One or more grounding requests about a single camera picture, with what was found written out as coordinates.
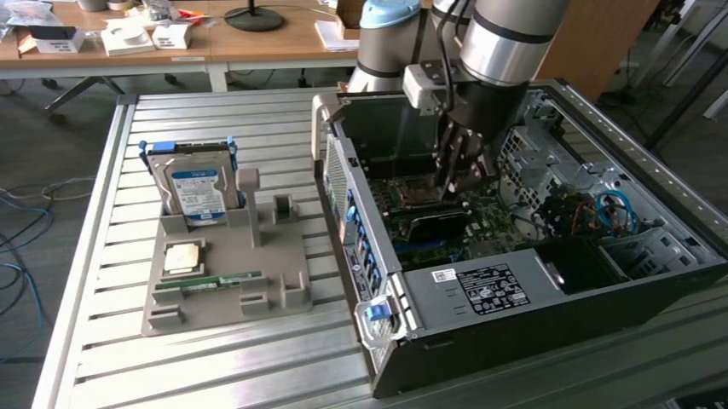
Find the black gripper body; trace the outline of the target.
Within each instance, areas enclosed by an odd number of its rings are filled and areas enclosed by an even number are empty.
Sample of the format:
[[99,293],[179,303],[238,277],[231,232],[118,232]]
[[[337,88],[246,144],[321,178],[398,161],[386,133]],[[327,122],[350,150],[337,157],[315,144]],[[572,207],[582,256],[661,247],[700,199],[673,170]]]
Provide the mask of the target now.
[[528,87],[529,82],[514,86],[485,82],[457,84],[455,105],[447,113],[449,120],[484,139],[494,139],[512,124]]

